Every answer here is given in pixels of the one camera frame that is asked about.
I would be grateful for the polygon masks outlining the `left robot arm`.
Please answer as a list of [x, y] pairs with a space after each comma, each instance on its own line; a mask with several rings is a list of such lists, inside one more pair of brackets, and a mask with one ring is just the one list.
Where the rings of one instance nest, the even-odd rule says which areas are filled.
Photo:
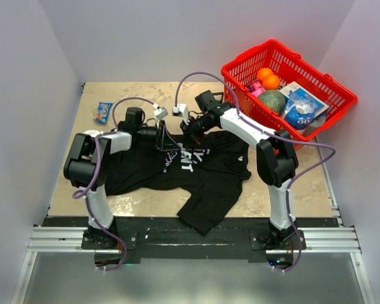
[[109, 132], [86, 131], [75, 135], [66, 158], [63, 174], [77, 190], [72, 198], [82, 198], [89, 214], [84, 239], [102, 248], [124, 249], [117, 224], [108, 205], [105, 183], [111, 170], [111, 157], [144, 146], [159, 151], [178, 149], [167, 131], [164, 119], [168, 111], [158, 106], [154, 126], [144, 121], [144, 111], [129, 107], [125, 119]]

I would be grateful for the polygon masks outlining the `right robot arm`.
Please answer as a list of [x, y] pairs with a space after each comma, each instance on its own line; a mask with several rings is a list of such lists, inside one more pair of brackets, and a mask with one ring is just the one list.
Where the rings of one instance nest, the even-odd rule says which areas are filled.
[[268, 186], [270, 197], [269, 232], [266, 243], [283, 249], [297, 226], [293, 215], [291, 187], [298, 159], [289, 133], [266, 128], [239, 112], [232, 103], [216, 100], [216, 93], [205, 91], [195, 97], [201, 116], [192, 118], [186, 104], [176, 103], [172, 114], [182, 118], [180, 128], [194, 141], [204, 132], [218, 127], [234, 134], [256, 151], [256, 169]]

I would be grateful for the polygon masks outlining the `black printed t-shirt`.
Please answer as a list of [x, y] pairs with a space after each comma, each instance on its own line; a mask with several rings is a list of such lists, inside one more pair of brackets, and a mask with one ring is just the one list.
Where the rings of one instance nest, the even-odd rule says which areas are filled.
[[176, 135], [183, 150], [158, 151], [131, 148], [111, 156], [105, 182], [108, 196], [148, 188], [159, 191], [181, 188], [190, 198], [177, 216], [200, 234], [218, 225], [236, 204], [247, 169], [248, 144], [228, 131], [210, 132], [201, 144]]

